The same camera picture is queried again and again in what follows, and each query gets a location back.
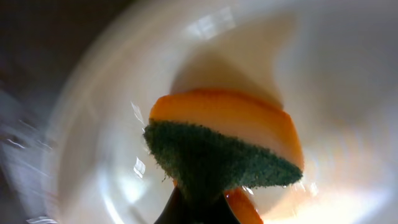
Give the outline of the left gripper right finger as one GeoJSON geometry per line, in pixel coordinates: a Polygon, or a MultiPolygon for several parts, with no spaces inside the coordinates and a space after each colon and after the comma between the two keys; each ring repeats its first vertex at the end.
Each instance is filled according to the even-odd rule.
{"type": "Polygon", "coordinates": [[[240,224],[224,195],[209,207],[205,214],[205,224],[240,224]]]}

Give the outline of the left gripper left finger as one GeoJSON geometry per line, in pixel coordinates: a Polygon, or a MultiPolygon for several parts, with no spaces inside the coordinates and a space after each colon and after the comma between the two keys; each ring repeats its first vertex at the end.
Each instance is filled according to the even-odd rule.
{"type": "Polygon", "coordinates": [[[154,224],[190,224],[192,216],[183,194],[175,187],[162,213],[154,224]]]}

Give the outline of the orange green sponge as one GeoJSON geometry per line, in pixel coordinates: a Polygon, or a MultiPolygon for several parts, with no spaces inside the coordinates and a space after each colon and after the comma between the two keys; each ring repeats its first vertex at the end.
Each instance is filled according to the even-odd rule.
{"type": "Polygon", "coordinates": [[[191,223],[205,223],[224,195],[240,223],[260,223],[243,187],[294,184],[304,161],[292,118],[238,91],[198,89],[153,105],[143,137],[150,154],[178,187],[191,223]]]}

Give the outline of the cream plate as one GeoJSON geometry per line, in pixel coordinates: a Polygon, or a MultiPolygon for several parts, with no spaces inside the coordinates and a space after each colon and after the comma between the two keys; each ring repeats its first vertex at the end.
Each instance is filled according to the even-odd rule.
{"type": "Polygon", "coordinates": [[[221,86],[291,115],[301,181],[242,191],[264,223],[397,222],[396,1],[135,3],[73,71],[43,181],[59,223],[153,223],[173,190],[143,138],[168,93],[221,86]]]}

